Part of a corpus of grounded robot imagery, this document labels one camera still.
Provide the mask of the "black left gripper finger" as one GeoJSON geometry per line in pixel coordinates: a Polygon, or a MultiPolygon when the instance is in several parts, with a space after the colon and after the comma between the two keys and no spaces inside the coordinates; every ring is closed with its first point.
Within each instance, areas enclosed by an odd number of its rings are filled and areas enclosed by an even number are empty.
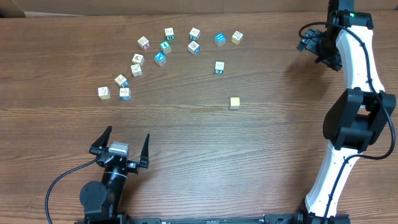
{"type": "Polygon", "coordinates": [[[90,146],[89,152],[103,152],[108,150],[108,141],[111,135],[112,126],[108,126],[104,133],[90,146]]]}
{"type": "Polygon", "coordinates": [[[149,167],[149,138],[150,134],[148,133],[141,151],[141,156],[139,161],[139,167],[145,169],[149,167]]]}

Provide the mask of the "wooden block letter I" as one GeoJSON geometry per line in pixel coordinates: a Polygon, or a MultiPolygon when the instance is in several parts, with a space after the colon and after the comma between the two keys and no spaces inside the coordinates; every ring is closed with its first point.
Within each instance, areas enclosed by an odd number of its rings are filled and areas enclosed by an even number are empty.
{"type": "Polygon", "coordinates": [[[134,77],[143,75],[142,68],[140,64],[131,65],[131,72],[134,77]]]}

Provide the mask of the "wooden block yellow top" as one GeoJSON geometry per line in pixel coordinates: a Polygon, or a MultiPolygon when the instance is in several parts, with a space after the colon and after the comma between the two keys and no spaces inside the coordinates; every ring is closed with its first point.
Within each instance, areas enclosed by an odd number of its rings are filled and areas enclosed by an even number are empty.
{"type": "Polygon", "coordinates": [[[231,97],[230,98],[230,109],[238,110],[240,107],[240,97],[231,97]]]}

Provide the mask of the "wooden block green 7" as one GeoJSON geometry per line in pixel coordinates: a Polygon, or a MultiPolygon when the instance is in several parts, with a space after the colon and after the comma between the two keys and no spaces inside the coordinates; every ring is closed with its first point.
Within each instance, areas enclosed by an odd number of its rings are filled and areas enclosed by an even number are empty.
{"type": "Polygon", "coordinates": [[[224,74],[224,62],[215,62],[215,73],[224,74]]]}

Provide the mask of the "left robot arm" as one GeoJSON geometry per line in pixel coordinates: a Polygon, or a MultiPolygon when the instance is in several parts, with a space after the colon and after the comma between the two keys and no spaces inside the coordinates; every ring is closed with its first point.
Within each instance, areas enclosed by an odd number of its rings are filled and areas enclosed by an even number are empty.
{"type": "Polygon", "coordinates": [[[129,173],[138,173],[140,162],[128,159],[129,145],[108,141],[112,127],[90,146],[89,153],[96,156],[94,163],[104,169],[100,181],[85,184],[80,192],[80,202],[84,208],[85,220],[105,220],[118,215],[124,184],[129,173]]]}

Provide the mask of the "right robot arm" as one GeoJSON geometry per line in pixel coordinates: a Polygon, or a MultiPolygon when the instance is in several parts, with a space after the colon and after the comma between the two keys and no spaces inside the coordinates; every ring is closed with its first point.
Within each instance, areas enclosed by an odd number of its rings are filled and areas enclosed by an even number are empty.
{"type": "Polygon", "coordinates": [[[295,214],[271,214],[261,218],[174,219],[174,223],[349,223],[348,215],[336,212],[338,199],[356,161],[367,158],[385,126],[391,131],[391,146],[378,158],[394,150],[396,134],[391,114],[396,96],[387,94],[377,75],[373,56],[373,20],[369,13],[356,12],[353,1],[330,0],[325,31],[311,24],[298,32],[297,48],[317,55],[335,71],[342,70],[345,91],[327,112],[323,135],[328,147],[316,181],[295,214]]]}

